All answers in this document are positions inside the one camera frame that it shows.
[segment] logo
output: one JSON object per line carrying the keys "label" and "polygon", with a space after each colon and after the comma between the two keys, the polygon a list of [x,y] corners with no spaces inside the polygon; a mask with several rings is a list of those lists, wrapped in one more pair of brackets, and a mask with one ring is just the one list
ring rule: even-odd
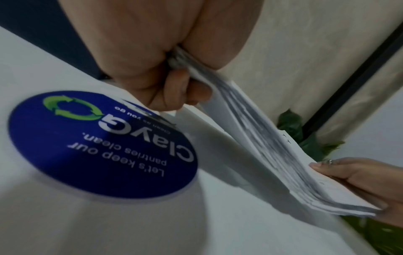
{"label": "logo", "polygon": [[[59,102],[68,102],[68,103],[79,103],[82,105],[85,105],[86,107],[88,107],[90,109],[90,111],[92,112],[92,114],[89,115],[78,115],[78,114],[74,114],[71,113],[68,110],[63,110],[60,109],[60,107],[58,106]],[[66,118],[72,118],[75,120],[80,120],[80,121],[94,121],[97,120],[99,118],[101,118],[104,114],[102,113],[102,111],[96,107],[95,105],[78,99],[78,98],[70,98],[67,96],[50,96],[47,97],[43,100],[43,105],[50,111],[54,112],[55,115],[59,115],[59,116],[63,116]]]}
{"label": "logo", "polygon": [[164,196],[184,188],[197,173],[196,152],[174,124],[98,93],[57,91],[27,98],[10,114],[8,132],[31,171],[93,194]]}

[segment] wall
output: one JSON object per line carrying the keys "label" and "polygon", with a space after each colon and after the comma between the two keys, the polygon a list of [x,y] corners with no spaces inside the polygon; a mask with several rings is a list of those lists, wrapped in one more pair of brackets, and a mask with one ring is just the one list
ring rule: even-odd
{"label": "wall", "polygon": [[365,157],[403,166],[402,129],[403,89],[400,89],[330,157]]}

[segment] blue round sticker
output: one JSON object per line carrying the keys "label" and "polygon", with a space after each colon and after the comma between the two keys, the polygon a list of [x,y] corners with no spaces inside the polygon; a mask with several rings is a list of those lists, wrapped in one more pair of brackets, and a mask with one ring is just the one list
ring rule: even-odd
{"label": "blue round sticker", "polygon": [[149,198],[184,188],[197,171],[190,142],[159,115],[122,102],[82,91],[36,95],[11,113],[9,134],[38,170],[78,189]]}

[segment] black strip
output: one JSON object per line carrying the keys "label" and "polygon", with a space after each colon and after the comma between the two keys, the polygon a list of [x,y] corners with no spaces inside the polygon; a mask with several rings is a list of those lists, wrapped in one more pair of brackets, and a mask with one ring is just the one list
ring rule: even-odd
{"label": "black strip", "polygon": [[403,23],[372,53],[303,126],[305,137],[320,129],[403,45]]}

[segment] green recycling arrow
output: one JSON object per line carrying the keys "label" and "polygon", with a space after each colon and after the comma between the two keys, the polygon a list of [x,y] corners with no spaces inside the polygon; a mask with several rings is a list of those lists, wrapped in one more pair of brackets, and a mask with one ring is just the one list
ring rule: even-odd
{"label": "green recycling arrow", "polygon": [[[76,102],[82,105],[85,105],[87,107],[89,107],[91,109],[92,114],[89,115],[78,115],[78,114],[74,114],[71,113],[67,110],[62,110],[60,109],[60,107],[58,106],[59,102]],[[104,114],[102,113],[102,111],[96,107],[95,105],[78,99],[78,98],[70,98],[67,96],[50,96],[47,97],[43,100],[43,105],[50,111],[54,112],[55,115],[59,115],[59,116],[63,116],[66,118],[72,118],[75,120],[81,120],[81,121],[93,121],[93,120],[97,120],[99,118],[101,118]]]}

